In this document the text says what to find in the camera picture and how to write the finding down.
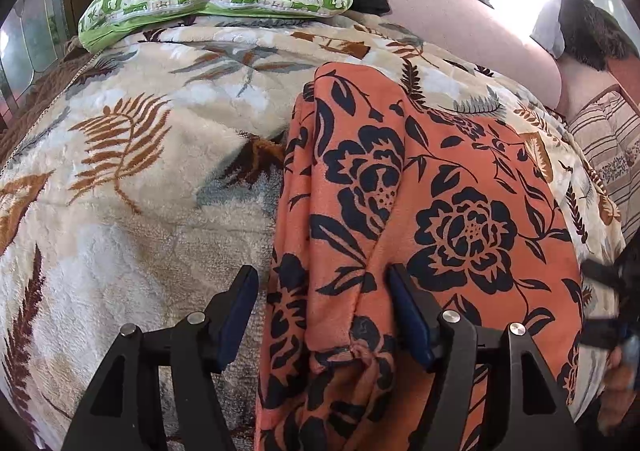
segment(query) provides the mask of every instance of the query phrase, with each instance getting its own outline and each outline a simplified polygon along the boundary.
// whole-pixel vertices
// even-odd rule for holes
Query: dark furry object
[[[589,0],[562,0],[560,29],[564,51],[596,70],[605,70],[606,57],[625,59],[638,49],[607,11]]]

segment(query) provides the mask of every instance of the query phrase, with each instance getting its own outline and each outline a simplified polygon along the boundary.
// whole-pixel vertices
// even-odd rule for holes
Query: glass pane
[[[22,28],[33,69],[44,72],[57,59],[44,0],[24,0]]]
[[[29,87],[33,79],[33,66],[27,53],[20,18],[11,10],[0,28],[0,59],[4,74],[16,99]]]

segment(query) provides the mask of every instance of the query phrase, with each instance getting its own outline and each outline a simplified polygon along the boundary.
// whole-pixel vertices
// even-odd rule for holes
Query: beige blanket
[[[123,323],[174,325],[242,264],[266,277],[282,134],[329,61],[373,66],[427,106],[491,114],[527,134],[578,261],[622,250],[615,206],[530,92],[401,27],[356,14],[324,24],[200,17],[133,34],[81,70],[0,174],[0,388],[54,451]],[[588,291],[591,315],[615,312],[612,293]],[[262,293],[238,358],[216,378],[239,449],[252,446],[263,307]],[[605,360],[580,350],[574,416]],[[178,446],[169,373],[162,393]]]

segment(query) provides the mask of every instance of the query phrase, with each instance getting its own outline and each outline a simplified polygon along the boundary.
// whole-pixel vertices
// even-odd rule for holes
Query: bed
[[[238,358],[215,381],[236,446],[254,447],[287,129],[293,103],[312,91],[308,84],[327,63],[373,67],[426,108],[502,121],[522,139],[522,157],[540,170],[561,212],[556,235],[571,244],[575,261],[612,262],[620,254],[614,203],[574,137],[545,108],[560,101],[554,60],[490,13],[478,20],[478,9],[486,11],[476,0],[435,0],[431,9],[444,1],[459,21],[450,20],[449,9],[434,12],[440,25],[424,38],[412,30],[421,14],[411,0],[390,0],[389,18],[187,16],[139,30],[95,56],[74,51],[38,86],[30,111],[0,144],[0,389],[25,433],[60,449],[121,325],[174,325],[250,264],[261,292]],[[480,42],[488,31],[492,48]],[[338,90],[337,101],[348,94]],[[578,350],[583,309],[610,317],[616,301],[579,275],[564,286],[576,326],[553,367],[577,418],[606,365],[605,352]],[[528,322],[543,331],[550,321],[538,312]],[[180,449],[169,374],[161,381],[168,446]]]

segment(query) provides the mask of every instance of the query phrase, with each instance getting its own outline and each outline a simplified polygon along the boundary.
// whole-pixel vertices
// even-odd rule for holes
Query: blanket
[[[578,263],[622,250],[615,206],[535,97],[402,27],[350,13],[299,23],[188,17],[142,30],[83,67],[0,174],[0,388],[51,449],[123,323],[172,326],[242,264],[263,286],[238,358],[214,379],[238,449],[253,447],[284,130],[327,62],[370,66],[425,107],[508,124],[526,139]],[[615,313],[613,294],[596,285],[566,293],[580,309],[588,296],[590,315]],[[604,352],[572,346],[559,381],[574,417],[605,366]],[[166,370],[161,391],[176,448]]]

